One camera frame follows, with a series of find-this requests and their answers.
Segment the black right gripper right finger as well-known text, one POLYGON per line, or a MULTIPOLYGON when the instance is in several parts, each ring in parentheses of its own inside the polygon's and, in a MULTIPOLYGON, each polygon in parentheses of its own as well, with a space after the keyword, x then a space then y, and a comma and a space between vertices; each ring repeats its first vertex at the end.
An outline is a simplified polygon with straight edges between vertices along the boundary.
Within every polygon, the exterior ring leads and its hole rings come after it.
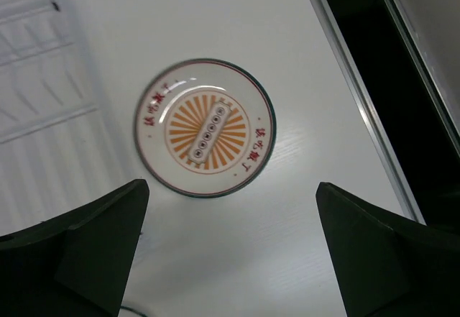
POLYGON ((459 315, 459 236, 332 183, 316 202, 348 316, 459 315))

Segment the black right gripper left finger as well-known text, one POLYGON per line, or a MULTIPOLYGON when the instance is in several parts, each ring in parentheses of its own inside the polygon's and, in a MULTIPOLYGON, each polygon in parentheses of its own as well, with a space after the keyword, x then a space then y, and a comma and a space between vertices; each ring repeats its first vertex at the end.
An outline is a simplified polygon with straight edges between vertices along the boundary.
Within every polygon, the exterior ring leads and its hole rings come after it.
POLYGON ((117 316, 150 191, 143 179, 1 237, 2 316, 117 316))

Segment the orange sunburst ceramic plate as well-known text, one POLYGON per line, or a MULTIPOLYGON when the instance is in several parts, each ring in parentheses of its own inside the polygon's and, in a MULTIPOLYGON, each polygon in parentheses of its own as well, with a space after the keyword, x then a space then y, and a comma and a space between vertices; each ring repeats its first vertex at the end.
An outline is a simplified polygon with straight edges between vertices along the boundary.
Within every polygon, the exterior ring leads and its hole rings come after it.
POLYGON ((165 187, 191 198, 218 198, 249 185, 275 147, 269 95, 245 69, 196 58, 157 74, 133 122, 137 154, 165 187))

